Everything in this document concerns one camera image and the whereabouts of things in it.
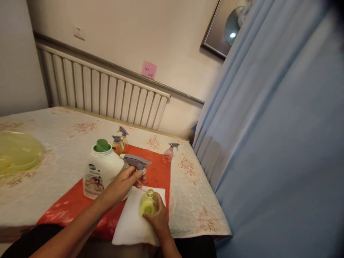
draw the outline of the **spray nozzle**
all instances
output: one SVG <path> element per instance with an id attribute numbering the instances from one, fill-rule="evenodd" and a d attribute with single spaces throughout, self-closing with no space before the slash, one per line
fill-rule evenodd
<path id="1" fill-rule="evenodd" d="M 112 138 L 114 139 L 114 143 L 119 143 L 121 145 L 121 148 L 124 149 L 123 137 L 116 135 L 116 136 L 112 136 Z"/>
<path id="2" fill-rule="evenodd" d="M 171 145 L 171 149 L 175 147 L 178 150 L 179 143 L 169 143 L 169 145 Z"/>
<path id="3" fill-rule="evenodd" d="M 124 162 L 127 163 L 129 166 L 136 167 L 136 170 L 142 170 L 143 174 L 146 173 L 146 165 L 151 164 L 150 161 L 131 154 L 121 154 L 119 157 L 123 159 Z"/>
<path id="4" fill-rule="evenodd" d="M 122 137 L 126 137 L 127 135 L 129 135 L 128 132 L 122 126 L 119 127 L 119 130 L 117 132 L 121 132 Z"/>

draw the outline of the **framed picture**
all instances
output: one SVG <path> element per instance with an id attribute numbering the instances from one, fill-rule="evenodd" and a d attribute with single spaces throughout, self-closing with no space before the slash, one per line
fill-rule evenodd
<path id="1" fill-rule="evenodd" d="M 252 5 L 252 0 L 218 0 L 201 47 L 225 59 Z"/>

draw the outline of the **hand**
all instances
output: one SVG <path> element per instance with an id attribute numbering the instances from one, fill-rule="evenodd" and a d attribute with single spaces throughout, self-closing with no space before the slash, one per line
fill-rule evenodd
<path id="1" fill-rule="evenodd" d="M 143 176 L 142 170 L 136 171 L 136 167 L 130 166 L 121 171 L 108 187 L 96 199 L 105 202 L 107 209 L 113 208 L 128 193 L 132 186 L 141 188 L 141 183 L 146 183 L 146 176 Z"/>
<path id="2" fill-rule="evenodd" d="M 167 210 L 161 199 L 160 194 L 155 193 L 158 198 L 157 213 L 155 215 L 143 214 L 143 217 L 152 225 L 155 234 L 158 236 L 159 241 L 163 242 L 169 238 L 172 238 L 171 232 L 169 231 L 167 221 Z"/>

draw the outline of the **floral tablecloth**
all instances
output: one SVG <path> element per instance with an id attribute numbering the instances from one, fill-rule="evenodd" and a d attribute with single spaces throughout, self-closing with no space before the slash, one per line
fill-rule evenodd
<path id="1" fill-rule="evenodd" d="M 0 226 L 36 224 L 45 211 L 83 175 L 90 148 L 112 142 L 121 124 L 63 107 L 0 118 L 0 130 L 28 133 L 44 146 L 41 166 L 1 182 Z M 188 141 L 131 126 L 129 144 L 164 153 L 180 143 L 171 163 L 169 226 L 174 238 L 230 235 L 226 217 Z"/>

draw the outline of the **white wall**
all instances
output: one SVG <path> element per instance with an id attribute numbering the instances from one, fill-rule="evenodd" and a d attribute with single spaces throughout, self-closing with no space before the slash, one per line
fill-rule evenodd
<path id="1" fill-rule="evenodd" d="M 200 49 L 217 0 L 28 0 L 34 31 L 205 100 L 222 60 Z M 80 26 L 86 41 L 73 36 Z M 187 137 L 201 105 L 172 96 L 159 130 Z"/>
<path id="2" fill-rule="evenodd" d="M 0 1 L 0 116 L 48 107 L 25 0 Z"/>

